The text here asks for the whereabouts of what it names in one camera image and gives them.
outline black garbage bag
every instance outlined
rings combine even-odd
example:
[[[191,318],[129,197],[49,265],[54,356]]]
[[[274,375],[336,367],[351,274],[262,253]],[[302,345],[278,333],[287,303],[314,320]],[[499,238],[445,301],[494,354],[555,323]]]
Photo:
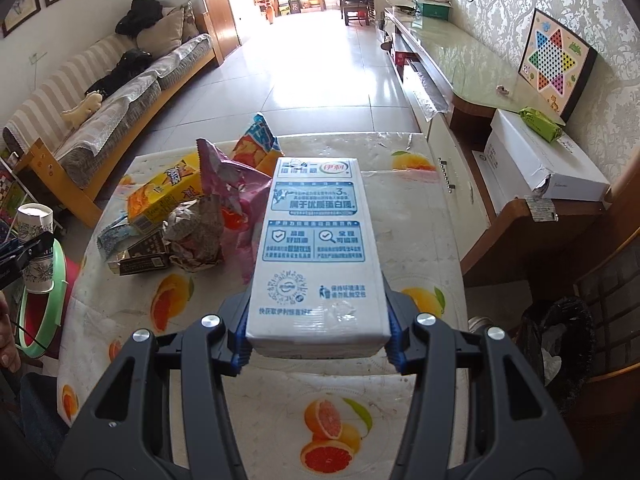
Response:
[[[85,94],[100,92],[102,97],[106,99],[120,87],[135,78],[135,76],[142,74],[153,62],[154,59],[151,54],[144,50],[140,50],[139,48],[127,50],[122,54],[120,61],[114,69],[92,84]]]
[[[132,40],[145,28],[162,20],[162,5],[158,0],[132,0],[131,10],[116,25],[116,33]]]
[[[574,405],[589,376],[595,354],[593,318],[587,305],[576,296],[562,298],[555,303],[537,301],[522,314],[516,345],[544,384],[543,336],[556,326],[563,326],[563,333],[554,344],[562,366],[546,390],[560,413],[564,414]]]

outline striped sofa cushion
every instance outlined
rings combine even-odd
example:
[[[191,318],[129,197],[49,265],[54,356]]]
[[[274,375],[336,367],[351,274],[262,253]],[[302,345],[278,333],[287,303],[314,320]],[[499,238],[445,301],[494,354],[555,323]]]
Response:
[[[107,75],[122,54],[135,46],[127,36],[111,34],[63,63],[17,109],[5,126],[22,150],[26,152],[41,138],[46,147],[55,152],[71,131],[60,118],[60,112],[70,110],[82,101],[84,92]]]

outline pink plastic bag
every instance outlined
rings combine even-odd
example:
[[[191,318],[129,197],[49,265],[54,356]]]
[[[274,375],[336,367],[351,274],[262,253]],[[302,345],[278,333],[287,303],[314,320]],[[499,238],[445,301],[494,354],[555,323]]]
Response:
[[[242,278],[254,275],[258,237],[269,198],[271,178],[241,162],[230,160],[207,139],[198,139],[200,177],[205,194],[220,197],[225,219],[222,253],[225,261],[237,258]]]

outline milk carton box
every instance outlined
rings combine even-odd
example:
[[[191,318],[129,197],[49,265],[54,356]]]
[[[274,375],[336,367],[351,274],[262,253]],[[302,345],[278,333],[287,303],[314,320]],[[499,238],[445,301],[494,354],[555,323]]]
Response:
[[[268,357],[374,355],[389,339],[376,241],[355,158],[278,160],[246,334]]]

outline glass tabletop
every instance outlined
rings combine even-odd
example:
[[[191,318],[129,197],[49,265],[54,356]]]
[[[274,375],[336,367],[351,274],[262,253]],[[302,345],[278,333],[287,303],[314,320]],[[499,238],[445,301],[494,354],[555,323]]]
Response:
[[[435,18],[415,18],[396,9],[386,9],[385,13],[404,36],[415,42],[422,54],[431,58],[459,98],[511,112],[533,107],[556,123],[564,124],[517,69],[453,23]],[[509,95],[498,93],[496,87],[499,85],[504,86]]]

